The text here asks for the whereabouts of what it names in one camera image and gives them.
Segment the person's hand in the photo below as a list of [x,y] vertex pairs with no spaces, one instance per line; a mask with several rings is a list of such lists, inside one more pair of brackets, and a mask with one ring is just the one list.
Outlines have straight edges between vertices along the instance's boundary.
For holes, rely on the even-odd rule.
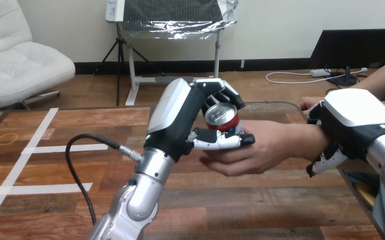
[[307,124],[283,124],[267,120],[243,120],[243,130],[255,143],[225,150],[208,150],[199,161],[227,177],[262,174],[294,156],[293,144],[303,140]]
[[305,115],[308,115],[312,108],[317,105],[320,101],[323,101],[324,97],[315,97],[315,96],[304,96],[301,99],[300,108]]

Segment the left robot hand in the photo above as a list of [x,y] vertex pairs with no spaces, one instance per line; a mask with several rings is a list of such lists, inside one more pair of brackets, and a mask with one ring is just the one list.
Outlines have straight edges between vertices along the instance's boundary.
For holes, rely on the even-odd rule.
[[144,143],[146,152],[157,152],[178,162],[192,149],[206,151],[234,149],[255,143],[253,134],[244,133],[239,115],[208,123],[207,128],[192,126],[200,112],[208,118],[220,106],[234,111],[245,107],[239,93],[221,78],[205,78],[188,83],[183,78],[172,81],[164,90],[149,120]]

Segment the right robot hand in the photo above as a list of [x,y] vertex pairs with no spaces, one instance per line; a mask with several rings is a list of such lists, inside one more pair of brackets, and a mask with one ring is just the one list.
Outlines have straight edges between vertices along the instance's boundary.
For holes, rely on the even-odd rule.
[[310,177],[335,168],[346,159],[367,161],[385,178],[385,104],[364,89],[328,93],[307,115],[332,143],[306,168]]

